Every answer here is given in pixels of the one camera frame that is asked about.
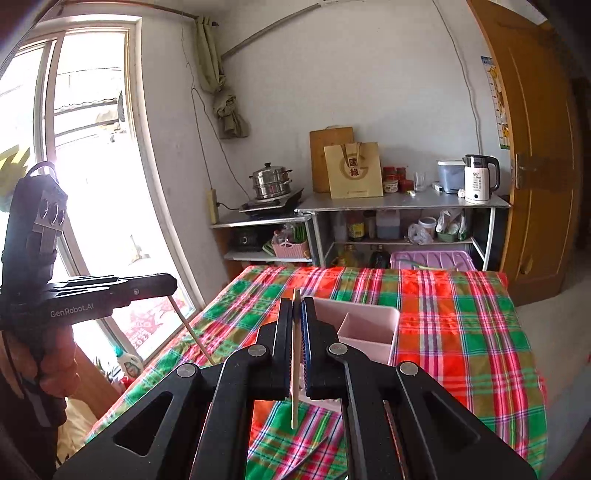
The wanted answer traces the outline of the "person left hand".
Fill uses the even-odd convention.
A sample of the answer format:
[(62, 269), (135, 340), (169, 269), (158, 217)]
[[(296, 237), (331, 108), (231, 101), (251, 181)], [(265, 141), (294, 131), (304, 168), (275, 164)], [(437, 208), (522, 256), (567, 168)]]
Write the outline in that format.
[(37, 363), (11, 332), (1, 333), (1, 374), (20, 399), (24, 398), (20, 379), (34, 382), (38, 378), (42, 390), (56, 398), (73, 395), (80, 383), (72, 327), (47, 331), (44, 342), (45, 356)]

